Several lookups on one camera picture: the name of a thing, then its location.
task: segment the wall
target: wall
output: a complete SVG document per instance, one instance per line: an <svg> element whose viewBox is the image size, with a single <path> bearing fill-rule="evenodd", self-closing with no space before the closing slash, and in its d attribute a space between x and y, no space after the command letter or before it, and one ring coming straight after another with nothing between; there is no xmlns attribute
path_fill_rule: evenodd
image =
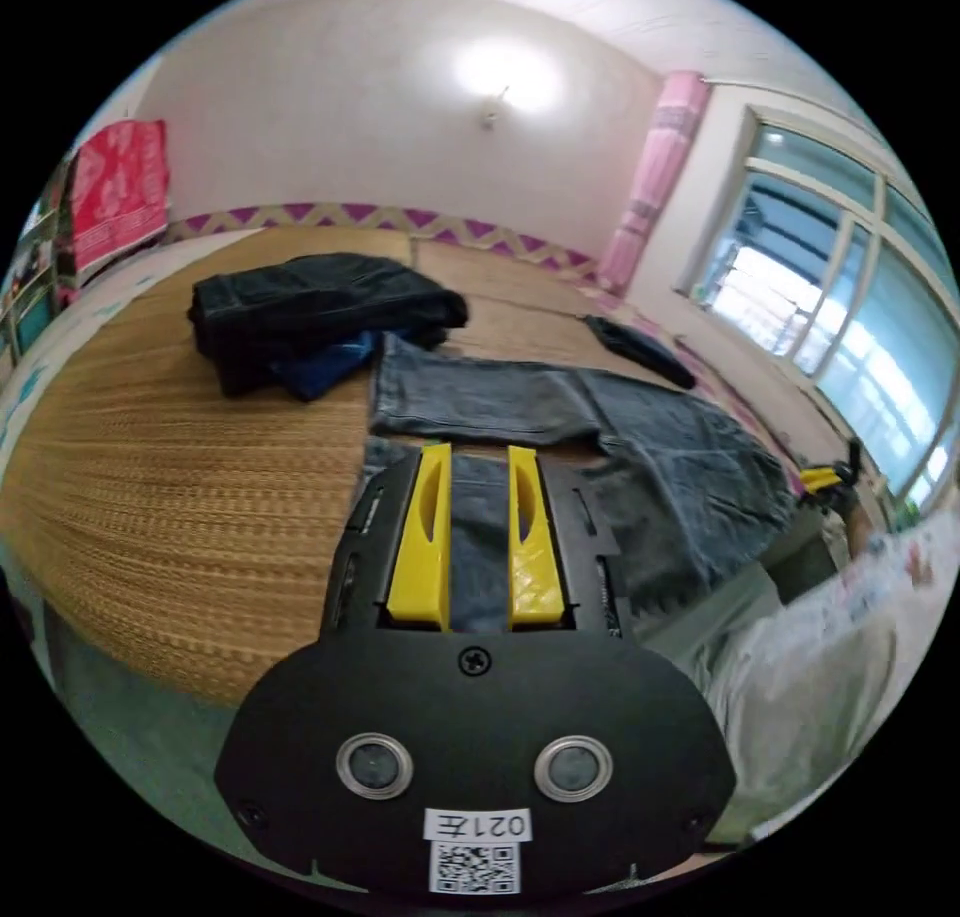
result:
<svg viewBox="0 0 960 917"><path fill-rule="evenodd" d="M515 40L561 97L480 126L455 78ZM340 201L501 224L591 256L630 189L659 80L568 24L493 0L303 0L215 21L169 51L137 116L168 123L172 217Z"/></svg>
<svg viewBox="0 0 960 917"><path fill-rule="evenodd" d="M654 316L670 332L686 336L690 346L748 398L793 449L815 461L844 457L843 438L758 348L675 292L699 276L732 210L742 185L740 168L755 127L750 108L764 118L786 118L797 129L815 128L820 136L826 135L848 153L879 164L898 186L912 191L893 153L842 117L771 91L718 85L627 300Z"/></svg>
<svg viewBox="0 0 960 917"><path fill-rule="evenodd" d="M162 63L163 57L158 54L131 74L90 118L86 127L77 136L71 148L71 153L76 151L85 140L89 140L98 131L103 130L104 127L116 123L118 120L136 117L143 96Z"/></svg>

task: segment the pink curtain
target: pink curtain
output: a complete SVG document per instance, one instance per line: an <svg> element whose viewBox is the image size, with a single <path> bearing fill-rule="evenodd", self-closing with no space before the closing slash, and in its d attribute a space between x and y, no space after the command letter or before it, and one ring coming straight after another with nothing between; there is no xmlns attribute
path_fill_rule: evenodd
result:
<svg viewBox="0 0 960 917"><path fill-rule="evenodd" d="M604 290L622 297L630 286L683 170L709 98L710 86L701 74L677 71L664 81L633 178L630 203L597 268L597 283Z"/></svg>

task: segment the woven mat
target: woven mat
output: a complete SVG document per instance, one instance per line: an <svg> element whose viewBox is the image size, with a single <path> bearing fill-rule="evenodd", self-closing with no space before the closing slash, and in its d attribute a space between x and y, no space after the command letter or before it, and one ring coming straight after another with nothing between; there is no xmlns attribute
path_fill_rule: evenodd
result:
<svg viewBox="0 0 960 917"><path fill-rule="evenodd" d="M558 277L490 253L414 248L396 232L271 228L156 284L49 384L7 469L0 533L86 639L209 700L238 703L316 636L369 375L309 405L279 389L226 400L194 350L190 291L214 273L338 250L414 263L465 293L472 319L453 351L664 384L600 346L572 316L592 303Z"/></svg>

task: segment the yellow object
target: yellow object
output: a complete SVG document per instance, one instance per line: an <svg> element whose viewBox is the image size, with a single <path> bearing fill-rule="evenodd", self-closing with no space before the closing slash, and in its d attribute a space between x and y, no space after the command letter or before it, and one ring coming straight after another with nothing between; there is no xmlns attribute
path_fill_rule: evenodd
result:
<svg viewBox="0 0 960 917"><path fill-rule="evenodd" d="M513 630L518 625L557 624L563 618L563 590L536 451L508 448L507 468L510 476L509 627Z"/></svg>
<svg viewBox="0 0 960 917"><path fill-rule="evenodd" d="M435 444L420 452L387 598L387 613L398 623L450 630L452 466L450 444Z"/></svg>
<svg viewBox="0 0 960 917"><path fill-rule="evenodd" d="M815 494L826 487L842 483L840 476L832 467L811 467L800 472L800 479L808 494Z"/></svg>

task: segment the screw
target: screw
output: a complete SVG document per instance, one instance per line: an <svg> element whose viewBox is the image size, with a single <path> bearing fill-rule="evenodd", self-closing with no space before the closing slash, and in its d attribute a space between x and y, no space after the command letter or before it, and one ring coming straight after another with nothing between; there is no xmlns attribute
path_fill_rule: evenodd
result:
<svg viewBox="0 0 960 917"><path fill-rule="evenodd" d="M706 822L706 814L691 814L683 822L683 829L687 831L687 833L692 833L693 831L700 830Z"/></svg>
<svg viewBox="0 0 960 917"><path fill-rule="evenodd" d="M482 647L468 647L460 652L457 661L460 664L460 670L468 677L479 677L485 674L493 661L490 655Z"/></svg>
<svg viewBox="0 0 960 917"><path fill-rule="evenodd" d="M244 827L253 830L266 830L267 815L256 804L246 801L237 810L237 819Z"/></svg>

